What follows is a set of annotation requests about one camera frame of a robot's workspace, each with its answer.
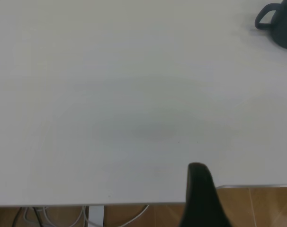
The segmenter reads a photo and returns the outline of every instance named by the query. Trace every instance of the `dark mug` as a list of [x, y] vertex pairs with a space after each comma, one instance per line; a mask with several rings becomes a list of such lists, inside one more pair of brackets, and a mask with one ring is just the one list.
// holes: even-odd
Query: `dark mug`
[[[261, 23], [261, 19], [270, 11], [276, 11], [271, 23]], [[275, 43], [287, 48], [287, 0], [281, 4], [271, 3], [266, 5], [255, 19], [255, 27], [260, 30], [269, 30]]]

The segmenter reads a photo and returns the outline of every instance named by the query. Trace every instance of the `black object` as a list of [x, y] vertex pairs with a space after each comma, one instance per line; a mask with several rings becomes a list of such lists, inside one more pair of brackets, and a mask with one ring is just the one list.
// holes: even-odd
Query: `black object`
[[41, 221], [41, 219], [40, 219], [40, 217], [39, 217], [39, 214], [38, 214], [38, 212], [37, 212], [36, 208], [35, 208], [35, 207], [33, 207], [33, 210], [34, 210], [34, 213], [35, 213], [36, 218], [37, 218], [37, 220], [38, 220], [39, 227], [43, 227], [43, 223], [42, 223], [42, 221]]
[[204, 164], [188, 166], [186, 206], [179, 227], [232, 227]]
[[[270, 11], [276, 11], [270, 24], [261, 23], [261, 19]], [[281, 4], [266, 5], [255, 19], [255, 27], [260, 30], [269, 30], [275, 43], [287, 48], [287, 0]]]
[[12, 227], [15, 227], [15, 226], [16, 226], [16, 223], [17, 223], [18, 218], [19, 218], [19, 216], [20, 216], [21, 210], [22, 210], [22, 207], [19, 208], [19, 210], [17, 211], [17, 213], [16, 213], [16, 215], [15, 215], [15, 217], [14, 217], [13, 223], [12, 223]]

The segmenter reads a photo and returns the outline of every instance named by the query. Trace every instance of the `white cable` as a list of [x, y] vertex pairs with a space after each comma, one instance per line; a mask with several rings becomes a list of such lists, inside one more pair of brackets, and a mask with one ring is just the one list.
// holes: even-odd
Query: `white cable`
[[[129, 220], [128, 222], [126, 222], [126, 223], [124, 223], [124, 224], [122, 224], [122, 225], [120, 225], [120, 226], [117, 226], [117, 227], [124, 227], [124, 226], [126, 226], [127, 224], [130, 224], [132, 221], [134, 221], [134, 220], [137, 219], [139, 216], [141, 216], [141, 215], [148, 209], [148, 207], [149, 207], [149, 205], [146, 205], [146, 207], [143, 209], [142, 212], [140, 212], [138, 215], [136, 215], [134, 218], [132, 218], [132, 219]], [[88, 224], [92, 225], [93, 227], [103, 227], [103, 226], [97, 225], [97, 224], [95, 224], [95, 223], [89, 221], [88, 218], [87, 218], [86, 210], [85, 210], [85, 209], [86, 209], [85, 206], [83, 206], [83, 207], [82, 207], [82, 210], [83, 210], [83, 214], [84, 214], [84, 217], [85, 217], [85, 219], [86, 219], [86, 222], [87, 222]]]
[[[27, 222], [27, 223], [29, 223], [29, 224], [31, 224], [31, 225], [37, 225], [37, 226], [38, 226], [38, 225], [39, 225], [38, 222], [36, 222], [36, 221], [30, 221], [29, 219], [27, 219], [28, 209], [29, 209], [29, 207], [27, 207], [27, 208], [25, 209], [25, 212], [24, 212], [24, 221]], [[48, 224], [43, 224], [43, 226], [45, 226], [45, 227], [53, 227], [53, 226], [48, 225]]]
[[44, 210], [43, 208], [41, 208], [41, 209], [36, 209], [37, 212], [41, 212], [41, 211], [43, 211], [43, 210]]
[[[50, 221], [50, 219], [49, 219], [49, 217], [48, 217], [48, 214], [47, 214], [47, 212], [46, 212], [46, 208], [45, 208], [45, 207], [43, 207], [43, 212], [44, 212], [44, 215], [45, 215], [45, 219], [49, 222], [49, 224], [51, 224], [53, 227], [57, 227], [54, 223], [52, 223], [52, 222]], [[81, 212], [79, 213], [79, 216], [78, 216], [78, 218], [76, 219], [76, 221], [75, 221], [72, 225], [70, 225], [69, 227], [74, 227], [74, 226], [79, 222], [82, 213], [83, 213], [83, 208], [81, 209]]]

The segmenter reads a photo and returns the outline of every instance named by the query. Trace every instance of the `brown floor tile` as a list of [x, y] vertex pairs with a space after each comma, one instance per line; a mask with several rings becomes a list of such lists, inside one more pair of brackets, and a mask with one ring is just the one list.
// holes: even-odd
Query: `brown floor tile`
[[[46, 211], [49, 219], [56, 226], [70, 226], [78, 218], [81, 212], [81, 207], [50, 207]], [[44, 219], [43, 213], [41, 213], [41, 217], [44, 223], [47, 223]], [[81, 216], [79, 222], [75, 225], [75, 227], [82, 227], [82, 225], [83, 216]]]
[[287, 227], [287, 188], [251, 189], [257, 227]]
[[155, 227], [177, 227], [185, 205], [156, 205]]
[[224, 211], [234, 227], [255, 227], [249, 189], [217, 190]]
[[[14, 217], [17, 214], [19, 208], [0, 208], [0, 227], [10, 227], [13, 223]], [[49, 208], [48, 216], [50, 220], [57, 226], [69, 226], [77, 219], [80, 207], [58, 207]], [[23, 220], [24, 209], [19, 216], [16, 227], [33, 227], [33, 224], [29, 224]], [[44, 215], [40, 212], [43, 223], [47, 223]], [[32, 210], [29, 210], [27, 218], [31, 221], [37, 222], [36, 216]], [[75, 227], [82, 227], [83, 217]]]
[[[117, 226], [134, 218], [145, 206], [105, 206], [104, 225]], [[139, 218], [126, 227], [153, 227], [155, 223], [154, 206], [150, 206]]]

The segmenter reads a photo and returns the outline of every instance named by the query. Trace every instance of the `desk surface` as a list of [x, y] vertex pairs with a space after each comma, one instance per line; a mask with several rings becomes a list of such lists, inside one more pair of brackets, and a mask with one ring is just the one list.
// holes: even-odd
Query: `desk surface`
[[183, 202], [287, 184], [287, 50], [265, 0], [0, 0], [0, 205]]

